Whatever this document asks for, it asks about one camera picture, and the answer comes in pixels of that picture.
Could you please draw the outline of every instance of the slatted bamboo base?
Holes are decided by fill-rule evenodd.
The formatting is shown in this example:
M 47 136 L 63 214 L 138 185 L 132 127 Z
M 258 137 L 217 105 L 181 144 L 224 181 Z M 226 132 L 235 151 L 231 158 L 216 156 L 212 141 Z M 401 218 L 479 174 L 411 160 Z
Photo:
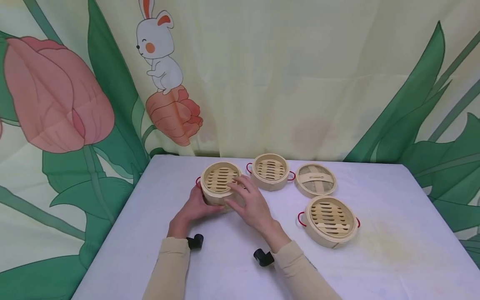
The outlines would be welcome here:
M 207 204 L 225 205 L 225 198 L 229 198 L 244 205 L 243 199 L 227 186 L 227 183 L 234 182 L 233 178 L 240 175 L 240 168 L 226 161 L 207 167 L 200 177 L 200 185 Z
M 336 198 L 314 197 L 307 205 L 304 216 L 307 234 L 324 247 L 337 248 L 357 234 L 357 218 Z
M 251 179 L 262 190 L 278 191 L 287 184 L 289 172 L 290 168 L 283 157 L 267 153 L 254 160 Z

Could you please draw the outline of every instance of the rabbit ear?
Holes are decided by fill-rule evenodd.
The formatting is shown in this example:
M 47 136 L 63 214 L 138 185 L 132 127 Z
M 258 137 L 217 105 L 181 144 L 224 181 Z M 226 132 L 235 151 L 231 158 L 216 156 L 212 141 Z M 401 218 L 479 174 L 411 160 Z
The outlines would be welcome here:
M 173 28 L 172 16 L 167 11 L 161 11 L 156 17 L 156 22 L 158 26 L 166 24 L 168 28 Z
M 144 19 L 150 19 L 152 17 L 155 0 L 138 0 L 138 4 L 140 5 L 140 10 L 142 11 Z

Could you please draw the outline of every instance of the cartoon rabbit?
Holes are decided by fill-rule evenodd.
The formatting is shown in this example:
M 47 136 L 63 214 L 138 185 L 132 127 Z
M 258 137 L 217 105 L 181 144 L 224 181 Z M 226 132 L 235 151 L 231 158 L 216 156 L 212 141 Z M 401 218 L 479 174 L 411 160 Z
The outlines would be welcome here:
M 167 11 L 152 18 L 154 0 L 139 0 L 144 20 L 137 26 L 137 49 L 152 66 L 147 75 L 152 76 L 158 91 L 166 95 L 181 85 L 183 75 L 180 66 L 169 56 L 173 53 L 173 38 L 170 29 L 173 20 Z

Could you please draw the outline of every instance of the table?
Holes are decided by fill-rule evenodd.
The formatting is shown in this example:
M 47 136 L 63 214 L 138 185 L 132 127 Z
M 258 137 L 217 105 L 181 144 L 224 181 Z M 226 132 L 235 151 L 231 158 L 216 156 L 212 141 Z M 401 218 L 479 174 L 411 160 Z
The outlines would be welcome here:
M 73 299 L 141 299 L 168 224 L 210 164 L 241 168 L 253 159 L 155 156 L 79 285 Z M 305 161 L 288 161 L 295 171 Z M 293 183 L 265 192 L 272 215 L 345 300 L 480 299 L 480 271 L 421 187 L 402 165 L 321 162 L 336 176 L 333 196 L 361 221 L 345 247 L 319 246 L 296 221 L 309 199 Z M 271 266 L 253 258 L 266 243 L 235 213 L 195 226 L 186 300 L 290 299 Z

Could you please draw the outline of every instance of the tulip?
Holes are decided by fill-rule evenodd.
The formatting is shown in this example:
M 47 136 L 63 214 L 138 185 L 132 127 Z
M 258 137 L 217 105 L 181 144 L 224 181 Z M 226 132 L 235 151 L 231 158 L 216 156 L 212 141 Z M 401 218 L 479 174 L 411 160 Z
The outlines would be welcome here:
M 146 111 L 155 127 L 180 146 L 190 145 L 190 137 L 202 126 L 200 107 L 188 99 L 187 90 L 180 85 L 168 94 L 155 93 L 146 104 Z
M 80 57 L 52 40 L 28 36 L 7 43 L 5 80 L 28 142 L 66 153 L 110 134 L 112 106 Z

